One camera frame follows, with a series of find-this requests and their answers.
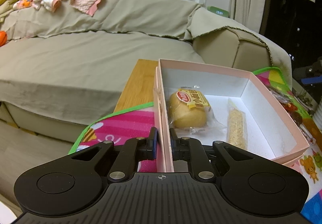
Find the plastic bag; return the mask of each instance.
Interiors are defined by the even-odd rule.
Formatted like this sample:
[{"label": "plastic bag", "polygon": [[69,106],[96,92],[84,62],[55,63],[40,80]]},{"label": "plastic bag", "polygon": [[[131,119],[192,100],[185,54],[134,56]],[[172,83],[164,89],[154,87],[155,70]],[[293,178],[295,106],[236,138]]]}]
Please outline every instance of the plastic bag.
[{"label": "plastic bag", "polygon": [[240,111],[231,99],[228,99],[227,142],[247,150],[246,115]]},{"label": "plastic bag", "polygon": [[197,88],[181,87],[168,99],[169,125],[178,136],[226,128],[216,120],[208,100]]}]

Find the green clock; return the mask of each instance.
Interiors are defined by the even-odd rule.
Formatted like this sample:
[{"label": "green clock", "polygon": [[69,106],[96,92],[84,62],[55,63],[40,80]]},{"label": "green clock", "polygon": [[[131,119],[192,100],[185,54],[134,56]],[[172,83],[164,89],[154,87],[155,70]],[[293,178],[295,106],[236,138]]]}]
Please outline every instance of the green clock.
[{"label": "green clock", "polygon": [[220,8],[217,8],[214,6],[207,7],[207,10],[209,10],[210,12],[215,13],[217,15],[229,18],[229,12],[226,10],[223,10],[223,9],[220,9]]}]

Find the black handle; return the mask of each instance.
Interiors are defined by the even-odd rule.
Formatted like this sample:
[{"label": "black handle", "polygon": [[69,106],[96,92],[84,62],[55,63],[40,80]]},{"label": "black handle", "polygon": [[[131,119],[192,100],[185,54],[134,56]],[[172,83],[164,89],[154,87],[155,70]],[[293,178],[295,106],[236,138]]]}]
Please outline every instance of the black handle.
[{"label": "black handle", "polygon": [[135,173],[108,186],[101,199],[81,212],[64,217],[23,214],[16,224],[308,224],[299,213],[265,218],[231,206],[212,183],[189,173]]}]

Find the red logo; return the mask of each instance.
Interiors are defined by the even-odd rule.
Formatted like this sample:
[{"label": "red logo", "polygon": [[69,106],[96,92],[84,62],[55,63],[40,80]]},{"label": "red logo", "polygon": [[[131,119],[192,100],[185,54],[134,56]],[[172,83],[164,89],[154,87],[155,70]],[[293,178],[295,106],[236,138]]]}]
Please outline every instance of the red logo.
[{"label": "red logo", "polygon": [[183,101],[185,103],[190,102],[190,97],[182,91],[177,92],[177,97],[178,97],[178,99],[180,99],[181,101]]}]

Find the play mat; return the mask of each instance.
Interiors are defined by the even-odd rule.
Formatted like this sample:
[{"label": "play mat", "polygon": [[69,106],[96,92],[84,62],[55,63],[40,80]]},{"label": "play mat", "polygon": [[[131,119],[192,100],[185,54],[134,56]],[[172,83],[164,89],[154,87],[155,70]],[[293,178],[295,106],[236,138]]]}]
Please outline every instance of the play mat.
[{"label": "play mat", "polygon": [[279,68],[263,68],[254,74],[286,109],[310,143],[303,156],[291,167],[301,173],[310,186],[301,214],[313,224],[322,224],[322,134],[294,97]]},{"label": "play mat", "polygon": [[[301,173],[310,186],[302,215],[313,224],[322,224],[322,134],[292,94],[279,68],[263,68],[254,74],[286,109],[310,143],[303,156],[291,167]],[[123,145],[130,138],[148,137],[152,126],[153,102],[112,113],[89,125],[78,137],[69,154],[105,140]],[[142,161],[138,170],[156,172],[156,161]]]}]

